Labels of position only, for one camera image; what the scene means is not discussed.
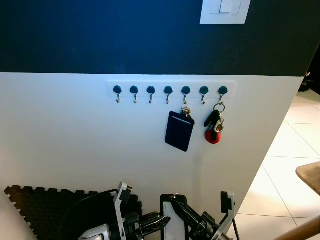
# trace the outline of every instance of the key rack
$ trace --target key rack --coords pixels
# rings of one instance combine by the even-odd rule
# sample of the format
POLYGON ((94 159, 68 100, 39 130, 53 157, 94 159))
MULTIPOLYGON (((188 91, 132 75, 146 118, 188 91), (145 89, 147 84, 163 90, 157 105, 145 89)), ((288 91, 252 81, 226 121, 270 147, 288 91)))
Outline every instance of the key rack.
POLYGON ((202 76, 203 80, 190 79, 188 76, 174 75, 171 80, 170 75, 135 75, 130 76, 130 79, 125 79, 127 75, 112 75, 112 79, 107 80, 108 95, 114 98, 117 103, 123 98, 132 98, 136 96, 137 104, 141 101, 153 103, 154 98, 163 98, 163 102, 170 104, 170 99, 181 98, 183 102, 184 96, 186 100, 190 98, 199 98, 199 102, 205 104, 211 98, 219 98, 218 90, 221 87, 226 87, 228 94, 225 98, 231 98, 235 95, 237 82, 232 80, 215 79, 212 76, 202 76))

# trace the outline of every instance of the interlocking foam tile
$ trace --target interlocking foam tile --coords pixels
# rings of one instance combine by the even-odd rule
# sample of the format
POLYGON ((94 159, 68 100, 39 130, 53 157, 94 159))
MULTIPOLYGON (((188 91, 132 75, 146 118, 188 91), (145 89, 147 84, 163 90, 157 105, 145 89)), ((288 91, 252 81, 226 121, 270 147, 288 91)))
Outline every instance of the interlocking foam tile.
MULTIPOLYGON (((7 187, 5 194, 15 203, 38 240, 78 240, 87 230, 117 221, 113 196, 109 191, 75 193, 63 189, 30 186, 7 187)), ((127 204, 121 204, 122 216, 137 212, 142 216, 142 203, 131 195, 127 204)))

